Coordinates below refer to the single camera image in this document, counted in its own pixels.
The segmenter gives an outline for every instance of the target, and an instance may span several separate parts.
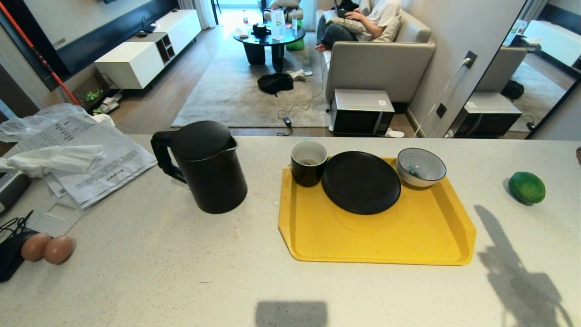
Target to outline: laptop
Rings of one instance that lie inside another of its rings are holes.
[[[348,12],[345,9],[339,9],[339,5],[337,4],[337,0],[335,1],[335,10],[337,10],[337,16],[339,16],[339,18],[345,18],[345,14]]]

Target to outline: tv stand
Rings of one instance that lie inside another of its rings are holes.
[[[146,37],[131,37],[95,61],[118,89],[144,89],[202,31],[195,10],[170,12]]]

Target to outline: electric kettle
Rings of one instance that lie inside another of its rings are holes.
[[[222,214],[246,197],[248,187],[236,156],[238,143],[226,126],[204,120],[177,131],[159,131],[153,135],[151,146],[157,165],[188,184],[200,209]],[[179,167],[171,162],[167,148]]]

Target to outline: bare foot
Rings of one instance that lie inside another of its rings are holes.
[[[326,47],[326,46],[325,46],[323,43],[321,43],[321,44],[318,44],[318,45],[315,47],[315,50],[323,52],[323,51],[326,51],[326,50],[328,50],[328,49],[327,49],[327,47]]]

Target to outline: egg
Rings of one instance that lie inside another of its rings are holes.
[[[24,242],[20,254],[25,260],[36,261],[44,255],[46,245],[51,241],[51,236],[46,233],[32,235]]]
[[[61,235],[52,239],[44,250],[44,258],[51,264],[61,264],[73,253],[75,241],[72,237]]]

